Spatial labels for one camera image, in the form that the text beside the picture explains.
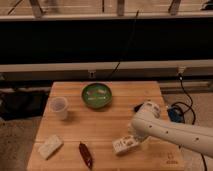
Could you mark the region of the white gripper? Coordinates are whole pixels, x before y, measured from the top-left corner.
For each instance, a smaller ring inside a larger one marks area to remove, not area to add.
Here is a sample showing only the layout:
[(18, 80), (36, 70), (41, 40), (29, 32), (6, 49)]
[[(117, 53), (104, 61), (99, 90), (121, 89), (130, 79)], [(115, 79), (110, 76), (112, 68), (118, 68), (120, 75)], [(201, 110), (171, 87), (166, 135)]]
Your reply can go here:
[(138, 142), (142, 143), (143, 141), (145, 141), (148, 138), (147, 134), (139, 134), (131, 124), (128, 124), (128, 132), (134, 137), (135, 140), (137, 140)]

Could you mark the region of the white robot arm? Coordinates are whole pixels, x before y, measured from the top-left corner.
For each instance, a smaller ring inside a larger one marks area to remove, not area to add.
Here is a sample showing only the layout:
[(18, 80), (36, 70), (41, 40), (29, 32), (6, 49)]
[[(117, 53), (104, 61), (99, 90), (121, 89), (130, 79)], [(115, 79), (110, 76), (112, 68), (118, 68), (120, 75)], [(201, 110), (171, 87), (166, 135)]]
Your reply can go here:
[(145, 101), (132, 117), (133, 130), (213, 158), (213, 128), (162, 120), (160, 113), (158, 104)]

